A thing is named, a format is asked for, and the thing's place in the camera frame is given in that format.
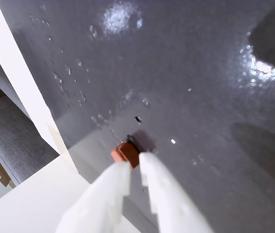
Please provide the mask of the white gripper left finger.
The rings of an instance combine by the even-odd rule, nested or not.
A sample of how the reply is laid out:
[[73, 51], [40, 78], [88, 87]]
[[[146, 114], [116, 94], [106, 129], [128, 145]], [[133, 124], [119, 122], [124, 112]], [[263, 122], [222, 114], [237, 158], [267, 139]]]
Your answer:
[[130, 164], [110, 165], [62, 215], [57, 233], [112, 233], [130, 193]]

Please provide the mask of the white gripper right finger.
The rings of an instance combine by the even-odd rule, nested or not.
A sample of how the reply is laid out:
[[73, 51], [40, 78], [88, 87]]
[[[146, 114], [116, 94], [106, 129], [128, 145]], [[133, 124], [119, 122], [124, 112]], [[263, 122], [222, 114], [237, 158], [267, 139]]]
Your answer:
[[213, 229], [169, 169], [151, 152], [139, 154], [142, 185], [160, 233], [212, 233]]

